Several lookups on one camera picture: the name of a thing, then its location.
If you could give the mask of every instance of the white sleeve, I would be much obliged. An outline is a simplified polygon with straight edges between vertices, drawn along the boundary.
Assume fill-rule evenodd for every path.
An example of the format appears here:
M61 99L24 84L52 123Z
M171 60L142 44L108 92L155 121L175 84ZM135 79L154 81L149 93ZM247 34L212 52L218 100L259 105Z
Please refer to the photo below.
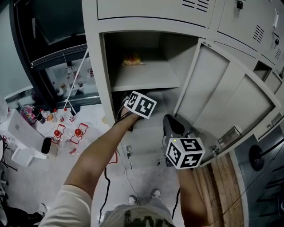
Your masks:
M39 227L89 227L91 197L82 189L63 185Z

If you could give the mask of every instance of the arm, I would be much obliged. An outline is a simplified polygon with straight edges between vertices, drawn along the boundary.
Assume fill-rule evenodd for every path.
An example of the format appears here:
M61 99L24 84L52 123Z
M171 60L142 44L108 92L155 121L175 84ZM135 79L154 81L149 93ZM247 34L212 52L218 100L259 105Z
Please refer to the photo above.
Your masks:
M102 172L112 158L124 134L136 122L138 117L136 114L126 117L88 146L69 173L65 184L76 186L93 198Z
M189 169L178 170L181 187L181 214L185 227L202 227L208 225L207 210Z

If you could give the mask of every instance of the shoe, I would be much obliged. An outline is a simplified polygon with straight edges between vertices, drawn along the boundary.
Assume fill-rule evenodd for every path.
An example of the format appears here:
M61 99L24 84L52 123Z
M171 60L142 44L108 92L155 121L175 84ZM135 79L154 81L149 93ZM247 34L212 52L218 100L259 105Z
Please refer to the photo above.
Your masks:
M47 208L44 204L40 204L36 212L38 212L44 218L47 213Z
M158 189L153 190L151 197L152 197L152 199L159 199L159 200L162 199L161 193Z
M137 198L135 196L129 196L128 205L129 206L134 206L134 205L138 206L139 204L138 204Z

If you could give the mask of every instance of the locker shelf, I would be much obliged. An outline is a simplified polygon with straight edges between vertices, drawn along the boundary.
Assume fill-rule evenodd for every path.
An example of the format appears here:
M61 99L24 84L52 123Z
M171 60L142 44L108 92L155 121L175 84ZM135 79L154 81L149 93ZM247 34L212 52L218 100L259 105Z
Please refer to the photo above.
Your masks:
M158 49L139 51L144 65L109 67L112 91L175 88L181 84Z

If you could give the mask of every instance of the open locker door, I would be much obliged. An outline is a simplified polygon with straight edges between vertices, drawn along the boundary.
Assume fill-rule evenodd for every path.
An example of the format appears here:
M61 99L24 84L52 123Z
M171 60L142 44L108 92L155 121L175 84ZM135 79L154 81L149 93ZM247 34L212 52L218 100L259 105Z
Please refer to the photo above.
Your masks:
M222 156L248 136L267 134L261 126L280 113L281 104L238 59L215 44L200 42L174 113L192 124L206 149L201 164L207 164L213 159L214 146ZM236 138L220 143L231 130L236 131Z

